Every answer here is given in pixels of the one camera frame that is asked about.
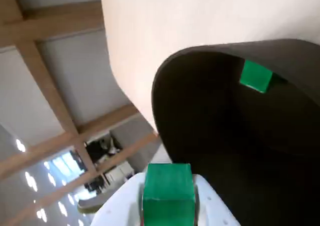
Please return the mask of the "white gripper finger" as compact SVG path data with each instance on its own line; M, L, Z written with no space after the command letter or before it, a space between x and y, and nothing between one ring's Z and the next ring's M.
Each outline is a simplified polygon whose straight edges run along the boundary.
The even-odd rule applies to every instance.
M195 187L194 225L240 225L220 196L204 177L192 175Z
M126 181L97 211L91 225L144 225L145 177L141 172Z

